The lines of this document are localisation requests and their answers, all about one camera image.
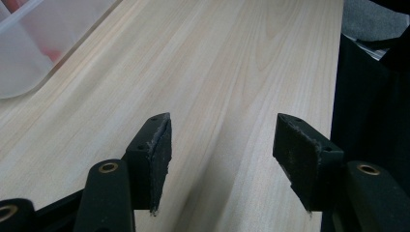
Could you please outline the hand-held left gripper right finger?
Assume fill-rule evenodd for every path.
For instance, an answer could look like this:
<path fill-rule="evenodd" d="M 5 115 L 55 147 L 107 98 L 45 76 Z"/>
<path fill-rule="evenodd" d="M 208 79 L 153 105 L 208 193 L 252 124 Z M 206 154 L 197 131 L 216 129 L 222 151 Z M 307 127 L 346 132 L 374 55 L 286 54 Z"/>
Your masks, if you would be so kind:
<path fill-rule="evenodd" d="M 333 207 L 344 157 L 337 145 L 304 120 L 279 113 L 273 157 L 307 211 Z"/>

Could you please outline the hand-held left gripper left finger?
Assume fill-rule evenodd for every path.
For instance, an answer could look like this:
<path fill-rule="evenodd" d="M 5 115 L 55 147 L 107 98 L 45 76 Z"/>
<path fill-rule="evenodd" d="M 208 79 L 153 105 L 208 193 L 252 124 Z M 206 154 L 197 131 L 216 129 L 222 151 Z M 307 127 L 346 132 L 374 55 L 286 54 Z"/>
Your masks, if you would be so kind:
<path fill-rule="evenodd" d="M 168 112 L 149 118 L 123 155 L 131 182 L 132 208 L 159 211 L 172 159 L 172 126 Z"/>

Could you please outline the clear plastic container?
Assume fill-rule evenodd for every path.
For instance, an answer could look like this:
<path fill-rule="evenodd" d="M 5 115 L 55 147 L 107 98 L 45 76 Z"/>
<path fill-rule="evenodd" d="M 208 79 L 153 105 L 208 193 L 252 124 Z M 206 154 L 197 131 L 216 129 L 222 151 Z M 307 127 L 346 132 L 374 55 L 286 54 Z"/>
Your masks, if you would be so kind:
<path fill-rule="evenodd" d="M 36 87 L 121 0 L 0 0 L 0 99 Z"/>

